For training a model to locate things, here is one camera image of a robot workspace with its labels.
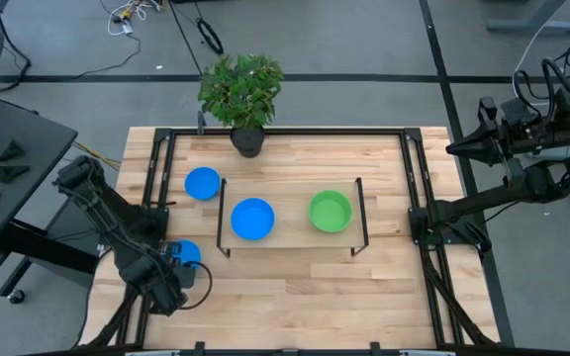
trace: black desk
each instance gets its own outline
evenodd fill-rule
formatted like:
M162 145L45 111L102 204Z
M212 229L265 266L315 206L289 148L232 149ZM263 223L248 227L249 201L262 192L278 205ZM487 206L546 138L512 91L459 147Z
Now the black desk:
M93 273L97 256L50 240L47 231L14 219L65 155L76 131L0 102L0 135L13 137L26 151L24 156L0 165L30 166L30 171L10 184L0 183L0 265L10 252L18 252Z

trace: gray floor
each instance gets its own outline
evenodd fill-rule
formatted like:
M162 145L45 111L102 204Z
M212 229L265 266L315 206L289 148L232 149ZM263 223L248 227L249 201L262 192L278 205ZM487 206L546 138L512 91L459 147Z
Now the gray floor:
M110 7L123 4L104 1ZM487 33L485 22L489 16L528 15L539 3L430 0L448 73L510 75L530 36ZM231 0L200 7L227 52L270 53L286 73L436 74L414 0ZM191 19L197 15L192 4L178 8ZM570 20L570 1L556 19ZM11 0L4 21L15 44L33 60L35 75L74 75L118 63L136 45L107 35L107 15L97 0ZM183 17L180 22L200 65L216 60L200 44L197 30ZM145 22L135 20L134 30L142 53L103 74L197 73L168 9L149 12ZM522 68L539 73L543 57L556 56L569 44L570 38L538 38ZM16 72L4 52L0 74ZM131 126L193 125L197 91L196 83L35 83L2 97L78 130L79 141L120 157ZM497 103L512 97L508 84L454 84L452 91L465 133L477 126L480 97L493 96ZM278 125L448 126L438 84L287 82L276 111ZM499 168L476 163L473 168L479 189L500 183ZM39 226L49 222L63 201L48 183L53 174L20 219ZM108 170L107 176L116 181L115 172ZM490 222L489 230L516 345L570 350L569 202L517 205ZM0 284L18 260L6 262ZM87 288L38 266L20 287L28 293L22 305L0 299L0 355L69 347L83 321Z

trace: green bowl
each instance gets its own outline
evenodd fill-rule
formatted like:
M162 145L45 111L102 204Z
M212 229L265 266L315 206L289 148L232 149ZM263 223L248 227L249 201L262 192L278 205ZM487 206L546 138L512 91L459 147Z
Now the green bowl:
M309 219L324 232L344 230L351 221L351 202L343 193L327 190L318 193L309 204Z

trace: caster wheel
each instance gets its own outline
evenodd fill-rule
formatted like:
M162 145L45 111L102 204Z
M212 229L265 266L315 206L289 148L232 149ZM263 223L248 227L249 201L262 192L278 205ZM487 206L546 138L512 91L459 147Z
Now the caster wheel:
M24 293L24 291L16 289L12 291L10 296L8 296L8 301L10 301L10 304L14 305L21 303L25 298L26 294Z

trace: potted plant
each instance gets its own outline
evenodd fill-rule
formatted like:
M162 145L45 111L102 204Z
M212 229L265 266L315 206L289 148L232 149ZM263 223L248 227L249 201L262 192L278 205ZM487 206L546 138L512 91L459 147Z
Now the potted plant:
M244 157L260 153L265 139L263 126L274 119L272 101L281 91L283 70L276 60L264 55L240 55L237 63L224 56L204 70L197 98L202 111L210 112L231 126L231 140Z

